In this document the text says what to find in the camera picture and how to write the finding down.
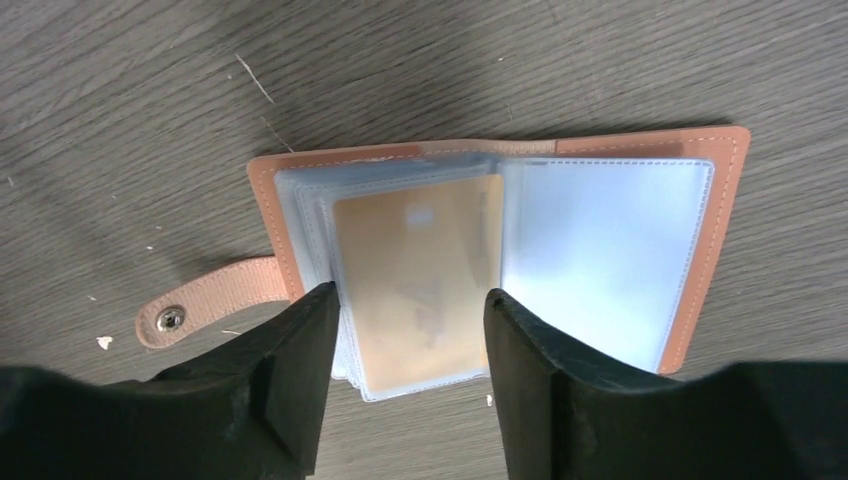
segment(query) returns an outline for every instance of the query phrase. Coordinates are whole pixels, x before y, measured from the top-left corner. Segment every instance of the debris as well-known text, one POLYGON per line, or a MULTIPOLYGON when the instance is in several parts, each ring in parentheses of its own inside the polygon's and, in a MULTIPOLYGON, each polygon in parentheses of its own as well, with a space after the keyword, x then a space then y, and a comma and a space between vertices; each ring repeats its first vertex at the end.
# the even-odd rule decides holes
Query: debris
POLYGON ((114 340, 112 337, 97 337, 97 344, 103 350, 109 350, 109 344, 114 340))
POLYGON ((265 117, 259 117, 259 118, 261 118, 261 119, 262 119, 262 123, 264 123, 264 124, 265 124, 265 126, 266 126, 266 127, 268 127, 268 130, 271 130, 271 133, 273 133, 273 134, 274 134, 274 136, 275 136, 275 137, 277 137, 277 140, 279 140, 279 141, 280 141, 280 143, 282 143, 282 144, 283 144, 283 146, 284 146, 284 147, 286 147, 286 148, 287 148, 287 149, 288 149, 291 153, 294 153, 294 150, 292 150, 292 148, 289 146, 289 144, 288 144, 288 143, 286 143, 286 141, 285 141, 285 140, 283 140, 283 138, 282 138, 281 136, 279 136, 279 135, 277 134, 277 132, 276 132, 276 131, 274 131, 274 129, 273 129, 273 128, 271 128, 271 124, 269 124, 269 123, 268 123, 268 120, 265 120, 265 117))
POLYGON ((272 104, 276 105, 274 99, 271 98, 271 95, 268 95, 268 92, 265 91, 265 87, 263 87, 262 84, 259 83, 259 80, 256 78, 256 75, 253 74, 253 70, 250 69, 250 65, 248 65, 247 62, 242 60, 238 53, 236 54, 236 59, 239 61, 239 63, 241 63, 241 66, 243 66, 244 69, 247 70, 247 73, 250 75, 250 78, 253 79, 253 83, 255 83, 257 87, 259 87, 259 90, 262 91, 262 94, 265 95, 265 98, 267 98, 268 101, 272 104))

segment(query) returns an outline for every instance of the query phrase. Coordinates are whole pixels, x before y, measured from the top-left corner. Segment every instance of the gray wooden surface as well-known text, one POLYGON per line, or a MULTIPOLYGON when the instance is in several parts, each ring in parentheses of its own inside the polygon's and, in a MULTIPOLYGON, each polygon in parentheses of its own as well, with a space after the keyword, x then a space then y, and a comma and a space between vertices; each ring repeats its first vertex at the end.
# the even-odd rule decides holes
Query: gray wooden surface
MULTIPOLYGON (((270 317, 165 351, 132 326, 147 300, 271 252, 244 171, 282 151, 263 117, 296 150, 745 125, 681 375, 848 357, 842 0, 74 3, 2 2, 2 363, 145 379, 270 317)), ((485 381, 378 404, 330 390, 317 478, 505 478, 485 381)))

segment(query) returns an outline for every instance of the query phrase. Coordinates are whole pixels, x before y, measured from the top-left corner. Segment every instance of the gold card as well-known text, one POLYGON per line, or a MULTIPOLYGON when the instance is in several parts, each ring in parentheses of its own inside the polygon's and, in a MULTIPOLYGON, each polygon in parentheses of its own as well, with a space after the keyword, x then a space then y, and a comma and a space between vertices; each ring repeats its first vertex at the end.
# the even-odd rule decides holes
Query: gold card
POLYGON ((339 200, 333 215, 369 390, 487 365, 483 306, 500 283, 500 175, 339 200))

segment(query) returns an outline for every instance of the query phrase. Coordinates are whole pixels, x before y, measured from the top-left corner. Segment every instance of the white speck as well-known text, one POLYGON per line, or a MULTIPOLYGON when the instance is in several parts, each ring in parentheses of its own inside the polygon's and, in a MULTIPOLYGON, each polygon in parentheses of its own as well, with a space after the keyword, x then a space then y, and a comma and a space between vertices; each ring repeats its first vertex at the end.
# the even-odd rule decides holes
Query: white speck
POLYGON ((263 87, 262 84, 259 83, 259 80, 256 78, 256 75, 253 74, 253 70, 250 69, 250 65, 248 65, 247 62, 242 60, 238 53, 236 54, 236 60, 238 60, 239 63, 241 63, 241 66, 243 66, 244 69, 247 70, 248 75, 250 75, 250 78, 253 79, 253 83, 255 83, 257 87, 259 87, 259 90, 262 92, 263 95, 265 95, 265 98, 267 98, 269 102, 276 105, 276 103, 274 103, 274 100, 271 98, 271 95, 268 95, 268 92, 265 91, 265 87, 263 87))
POLYGON ((97 337, 97 344, 103 350, 109 350, 109 344, 114 340, 112 337, 97 337))

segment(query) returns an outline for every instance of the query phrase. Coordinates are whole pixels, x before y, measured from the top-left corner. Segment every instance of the clear plastic pocket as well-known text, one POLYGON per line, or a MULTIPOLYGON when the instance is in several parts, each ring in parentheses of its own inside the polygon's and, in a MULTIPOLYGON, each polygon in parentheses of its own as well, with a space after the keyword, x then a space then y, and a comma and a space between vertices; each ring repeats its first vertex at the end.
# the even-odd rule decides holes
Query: clear plastic pocket
POLYGON ((703 221, 702 159, 452 157, 279 171, 304 288, 334 280, 333 375, 368 401, 487 372, 486 293, 656 371, 703 221))

